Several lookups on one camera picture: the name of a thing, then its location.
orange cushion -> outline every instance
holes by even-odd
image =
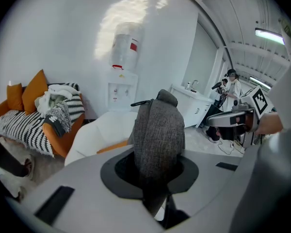
[[[107,148],[99,150],[97,153],[103,153],[103,152],[106,152],[106,151],[110,151],[110,150],[114,150],[114,149],[126,146],[127,142],[128,142],[128,140],[126,140],[124,142],[120,142],[120,143],[114,144],[114,145],[112,145],[110,147],[107,147]]]
[[[24,110],[23,100],[21,99],[23,91],[21,83],[16,85],[8,85],[6,87],[6,96],[8,100],[8,106],[11,110],[22,111]]]
[[[37,97],[43,96],[44,92],[48,90],[47,80],[44,76],[43,70],[40,70],[37,75],[30,81],[26,87],[22,99],[26,115],[36,111],[34,101]]]

faucet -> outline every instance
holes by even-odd
[[[198,80],[194,80],[193,82],[192,82],[192,84],[191,84],[191,87],[190,87],[190,90],[192,90],[193,89],[193,85],[194,85],[194,82],[197,82],[196,84],[198,84]]]

striped blanket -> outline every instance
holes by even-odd
[[[67,85],[79,90],[76,83],[67,83]],[[74,95],[71,100],[64,101],[68,105],[70,120],[73,124],[84,113],[80,96]],[[0,136],[15,140],[42,154],[54,156],[51,144],[42,130],[44,121],[45,119],[41,118],[37,111],[25,115],[23,111],[10,110],[0,117]]]

orange sofa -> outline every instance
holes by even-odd
[[[10,108],[8,107],[7,100],[5,100],[4,102],[0,104],[0,116],[6,114],[8,111],[10,111]],[[49,140],[52,146],[54,155],[55,154],[61,155],[64,158],[67,156],[72,146],[75,135],[80,129],[80,127],[82,126],[84,118],[85,118],[85,115],[83,113],[72,125],[71,132],[65,133],[63,137],[57,136],[57,134],[55,133],[51,125],[49,125],[48,123],[43,123],[42,125],[43,133]]]

white chair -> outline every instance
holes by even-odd
[[[137,112],[108,111],[94,122],[81,127],[65,159],[65,166],[127,140],[136,118]]]

